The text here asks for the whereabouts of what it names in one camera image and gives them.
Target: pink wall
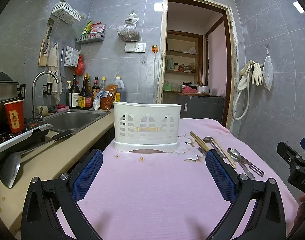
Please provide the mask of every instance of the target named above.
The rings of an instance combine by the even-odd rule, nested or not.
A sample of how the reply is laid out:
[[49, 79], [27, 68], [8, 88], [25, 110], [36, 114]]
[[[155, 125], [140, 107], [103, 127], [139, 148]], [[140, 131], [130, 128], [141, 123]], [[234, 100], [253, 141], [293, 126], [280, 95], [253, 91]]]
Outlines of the pink wall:
[[227, 47], [224, 24], [221, 23], [208, 36], [209, 76], [208, 85], [211, 94], [220, 95], [226, 88], [227, 81]]

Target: countertop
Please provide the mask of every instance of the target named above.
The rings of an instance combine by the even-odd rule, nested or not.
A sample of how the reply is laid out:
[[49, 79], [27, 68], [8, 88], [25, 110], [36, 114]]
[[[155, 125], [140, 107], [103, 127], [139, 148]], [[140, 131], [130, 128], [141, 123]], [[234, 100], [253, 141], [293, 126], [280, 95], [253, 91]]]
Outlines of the countertop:
[[[50, 142], [22, 156], [19, 180], [9, 189], [0, 181], [0, 217], [12, 234], [20, 229], [23, 204], [33, 177], [57, 179], [114, 125], [114, 110], [79, 133], [59, 142]], [[57, 134], [49, 131], [46, 140]]]

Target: kitchen sink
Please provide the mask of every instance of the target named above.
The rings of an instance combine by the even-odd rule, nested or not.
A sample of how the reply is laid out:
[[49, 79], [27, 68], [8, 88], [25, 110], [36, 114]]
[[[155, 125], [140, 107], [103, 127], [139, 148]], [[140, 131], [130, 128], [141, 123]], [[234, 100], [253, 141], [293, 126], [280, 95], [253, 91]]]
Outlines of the kitchen sink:
[[110, 114], [110, 112], [69, 109], [46, 116], [43, 122], [52, 124], [50, 130], [55, 132], [67, 130], [79, 132], [107, 114]]

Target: silver bolt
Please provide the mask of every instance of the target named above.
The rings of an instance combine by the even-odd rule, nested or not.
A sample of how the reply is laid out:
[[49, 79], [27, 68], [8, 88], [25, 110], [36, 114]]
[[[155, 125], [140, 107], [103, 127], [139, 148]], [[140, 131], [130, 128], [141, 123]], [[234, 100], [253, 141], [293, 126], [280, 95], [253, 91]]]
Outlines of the silver bolt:
[[60, 179], [62, 179], [62, 180], [68, 179], [68, 177], [69, 177], [68, 173], [63, 173], [60, 175]]
[[247, 180], [248, 179], [248, 176], [246, 174], [240, 174], [240, 178], [242, 180]]
[[33, 177], [32, 179], [31, 179], [31, 182], [32, 183], [36, 183], [38, 181], [38, 177]]
[[273, 178], [270, 178], [270, 179], [269, 179], [269, 182], [270, 182], [271, 184], [276, 184], [276, 181], [275, 181]]

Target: basket base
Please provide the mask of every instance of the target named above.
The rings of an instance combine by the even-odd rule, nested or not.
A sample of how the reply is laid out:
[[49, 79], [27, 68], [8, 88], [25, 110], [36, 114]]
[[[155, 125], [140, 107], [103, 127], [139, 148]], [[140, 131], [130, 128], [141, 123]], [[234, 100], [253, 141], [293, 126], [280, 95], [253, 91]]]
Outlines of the basket base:
[[173, 152], [178, 149], [178, 142], [168, 144], [131, 144], [121, 143], [114, 140], [114, 148], [120, 152], [130, 152], [134, 150], [157, 150], [162, 152]]

